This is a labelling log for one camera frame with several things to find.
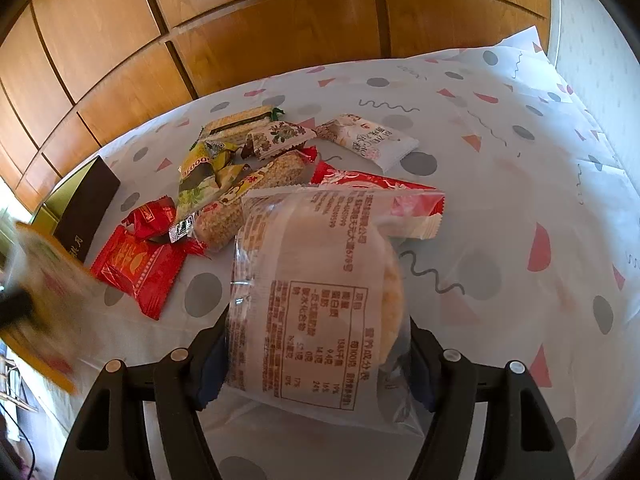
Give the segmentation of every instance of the small red package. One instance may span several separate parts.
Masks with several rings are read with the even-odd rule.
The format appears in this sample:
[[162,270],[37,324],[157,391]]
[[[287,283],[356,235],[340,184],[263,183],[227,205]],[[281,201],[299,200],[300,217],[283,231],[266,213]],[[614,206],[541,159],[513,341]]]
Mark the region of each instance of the small red package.
[[158,320],[187,254],[202,254],[201,245],[191,238],[175,244],[138,240],[119,225],[95,259],[91,273],[135,298],[145,316]]
[[147,240],[169,232],[175,220],[174,200],[165,195],[135,208],[122,223],[133,225],[133,234],[140,240]]
[[392,215],[414,217],[411,228],[405,228],[395,235],[425,240],[433,238],[440,227],[444,212],[444,192],[435,187],[407,182],[388,176],[379,176],[361,171],[336,170],[324,161],[320,161],[311,184],[349,187],[373,187],[379,189],[433,189],[434,193],[424,196],[407,196],[394,200]]

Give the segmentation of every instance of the wavy line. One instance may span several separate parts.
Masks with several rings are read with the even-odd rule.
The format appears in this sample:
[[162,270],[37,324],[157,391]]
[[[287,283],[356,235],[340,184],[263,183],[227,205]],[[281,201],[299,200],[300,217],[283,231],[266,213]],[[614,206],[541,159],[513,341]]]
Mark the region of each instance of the wavy line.
[[516,71],[513,73],[513,78],[512,79],[516,79],[516,74],[518,73],[519,67],[518,65],[520,64],[520,59],[522,58],[522,53],[520,53],[520,55],[518,56],[518,61],[516,63]]
[[[582,174],[582,168],[580,167],[580,164],[578,164],[578,170],[580,170],[580,173],[578,173],[578,184],[575,185],[575,187],[581,186],[582,185],[582,181],[580,180],[580,176]],[[584,205],[584,200],[582,200],[582,192],[580,190],[578,190],[578,197],[580,197],[580,200],[578,200],[578,204],[580,205]]]
[[374,108],[380,108],[382,105],[386,105],[387,108],[389,108],[390,110],[394,110],[395,108],[402,108],[402,110],[404,110],[405,113],[409,113],[409,112],[413,112],[414,110],[418,110],[420,111],[420,108],[409,108],[408,110],[403,107],[402,105],[396,105],[396,106],[391,106],[389,103],[387,103],[386,101],[382,101],[379,105],[376,104],[375,101],[372,101],[371,99],[369,101],[367,101],[366,103],[362,102],[362,99],[358,100],[358,104],[360,106],[366,106],[369,103],[373,103],[371,106],[373,106]]
[[478,117],[476,114],[471,113],[469,110],[467,110],[466,113],[468,113],[472,117],[475,117],[476,119],[478,119],[478,121],[480,121],[480,124],[482,124],[482,126],[484,126],[487,130],[489,130],[489,133],[492,134],[493,137],[495,137],[496,139],[501,140],[502,142],[504,142],[504,147],[505,148],[507,147],[507,141],[504,140],[502,137],[498,137],[497,135],[495,135],[494,131],[491,128],[489,128],[486,124],[484,124],[480,117]]
[[407,254],[410,254],[413,257],[413,261],[411,262],[411,273],[414,276],[420,277],[420,276],[424,276],[425,274],[428,274],[429,272],[432,272],[433,274],[436,275],[436,283],[435,283],[435,291],[438,294],[445,294],[446,292],[449,292],[451,289],[453,288],[459,288],[460,292],[462,292],[462,294],[465,293],[465,287],[463,287],[460,283],[451,283],[451,285],[445,287],[445,288],[439,288],[440,286],[440,274],[438,273],[438,269],[425,269],[425,270],[421,270],[420,272],[416,272],[415,270],[415,264],[417,261],[417,257],[415,255],[415,253],[413,251],[404,251],[402,253],[400,253],[400,258],[402,258],[403,256],[406,256]]

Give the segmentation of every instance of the wooden wall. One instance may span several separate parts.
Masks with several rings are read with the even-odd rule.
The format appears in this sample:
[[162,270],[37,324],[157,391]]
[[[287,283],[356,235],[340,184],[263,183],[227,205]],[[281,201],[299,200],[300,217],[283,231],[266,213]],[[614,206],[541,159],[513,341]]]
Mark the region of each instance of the wooden wall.
[[0,176],[34,210],[100,146],[305,66],[492,44],[550,0],[32,0],[0,46]]

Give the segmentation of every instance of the patterned tablecloth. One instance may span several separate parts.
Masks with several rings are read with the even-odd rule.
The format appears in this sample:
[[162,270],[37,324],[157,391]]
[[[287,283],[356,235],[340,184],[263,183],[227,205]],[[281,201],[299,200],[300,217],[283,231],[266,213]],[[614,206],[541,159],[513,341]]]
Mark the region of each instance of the patterned tablecloth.
[[[408,133],[420,147],[390,176],[443,189],[434,240],[400,248],[419,326],[471,360],[520,359],[542,389],[578,478],[597,478],[640,422],[640,198],[606,136],[538,46],[534,29],[490,48],[298,70],[217,92],[100,150],[122,181],[90,264],[134,206],[177,196],[177,167],[203,124],[260,104],[313,127],[352,112]],[[338,168],[379,173],[328,142]],[[155,361],[211,326],[229,295],[232,246],[189,256],[159,321],[117,290],[81,310],[80,390],[111,358]],[[41,394],[66,428],[81,404]],[[483,427],[476,410],[462,478]],[[168,477],[154,409],[146,410],[156,475]],[[419,415],[428,423],[424,412]],[[225,480],[407,478],[422,444],[330,426],[223,392],[200,415]]]

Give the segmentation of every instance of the snack package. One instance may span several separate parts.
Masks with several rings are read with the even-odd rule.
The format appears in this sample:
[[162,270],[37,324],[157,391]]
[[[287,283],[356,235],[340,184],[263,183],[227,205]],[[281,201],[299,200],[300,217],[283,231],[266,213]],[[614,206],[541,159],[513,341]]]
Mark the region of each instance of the snack package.
[[229,177],[234,172],[240,173],[242,165],[230,170],[230,174],[225,172],[224,180],[218,178],[216,173],[228,165],[237,149],[235,144],[218,141],[198,141],[192,146],[178,168],[178,221],[215,200],[233,184],[234,179]]
[[431,189],[432,193],[422,196],[416,203],[416,211],[420,212],[412,220],[405,221],[401,228],[394,235],[402,238],[418,238],[425,240],[433,238],[440,227],[442,214],[444,212],[444,192],[434,187],[407,182],[386,176],[379,176],[361,171],[336,170],[324,161],[320,161],[314,175],[311,177],[312,184],[321,186],[349,186],[367,187],[376,189]]
[[315,147],[293,150],[246,176],[195,216],[195,237],[213,252],[222,249],[242,226],[242,205],[239,198],[250,189],[302,184],[305,167],[316,159],[317,154]]
[[420,434],[410,327],[385,237],[432,190],[251,190],[236,237],[229,372],[241,394],[325,422]]
[[169,227],[175,221],[174,200],[164,195],[158,200],[152,200],[135,208],[122,221],[126,226],[133,225],[136,238],[147,240],[154,236],[161,236],[169,232]]
[[7,289],[20,286],[33,311],[5,326],[0,338],[46,378],[74,391],[78,306],[97,292],[98,282],[55,238],[18,222]]
[[259,106],[211,121],[203,127],[200,139],[223,140],[242,145],[246,134],[254,128],[278,119],[284,112],[273,106]]
[[191,238],[177,244],[137,240],[119,225],[95,259],[91,273],[135,298],[145,316],[158,320],[187,254],[202,254],[202,250]]
[[301,148],[302,144],[315,136],[315,131],[310,128],[286,121],[273,121],[248,133],[241,155],[242,158],[255,155],[264,160],[293,148]]
[[343,114],[316,128],[320,139],[330,140],[375,162],[383,173],[394,167],[420,144],[401,132],[353,114]]

